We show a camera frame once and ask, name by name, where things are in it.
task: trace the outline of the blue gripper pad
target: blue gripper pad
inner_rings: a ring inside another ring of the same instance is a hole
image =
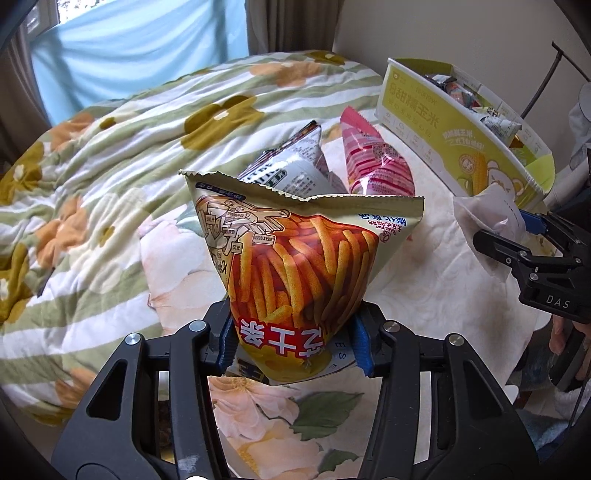
[[[363,301],[348,322],[355,361],[369,378],[383,377],[389,373],[393,352],[380,334],[385,321],[377,305]]]
[[[236,350],[238,349],[238,334],[234,328],[232,316],[229,316],[223,326],[219,339],[219,353],[217,355],[216,367],[223,374],[234,362]]]
[[[529,233],[532,233],[533,235],[542,235],[546,233],[546,223],[544,222],[543,218],[538,217],[532,213],[525,212],[524,210],[520,210],[519,212],[521,213],[521,216],[525,222],[525,229]]]
[[[357,366],[363,370],[366,377],[372,378],[375,364],[371,354],[371,342],[363,321],[358,315],[354,315],[349,321],[349,340]]]

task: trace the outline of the window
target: window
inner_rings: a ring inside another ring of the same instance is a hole
[[[29,40],[109,0],[39,0],[27,15]]]
[[[57,0],[39,0],[25,19],[29,40],[59,23]]]

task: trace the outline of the fries illustration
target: fries illustration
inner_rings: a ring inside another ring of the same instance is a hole
[[[228,280],[232,311],[248,315],[247,321],[300,330],[320,327],[326,341],[361,302],[378,237],[320,215],[292,213],[279,222],[289,235],[274,232],[273,245],[255,250],[252,232],[239,239],[242,251],[232,261]]]

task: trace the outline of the pink snack bag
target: pink snack bag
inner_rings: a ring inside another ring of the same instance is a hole
[[[340,127],[351,193],[414,197],[406,160],[365,118],[348,106],[340,116]]]

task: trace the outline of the floral comforter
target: floral comforter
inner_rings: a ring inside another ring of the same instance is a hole
[[[92,106],[44,134],[0,181],[0,384],[12,401],[59,424],[125,335],[172,333],[224,297],[179,169],[236,175],[315,119],[342,176],[340,115],[350,105],[375,123],[381,83],[328,52],[249,57]],[[511,278],[484,272],[449,191],[380,132],[408,160],[426,212],[366,300],[418,334],[463,333],[506,381],[537,312],[519,305]],[[230,465],[264,480],[355,477],[379,385],[355,367],[284,387],[211,379]],[[421,425],[426,452],[428,417]]]

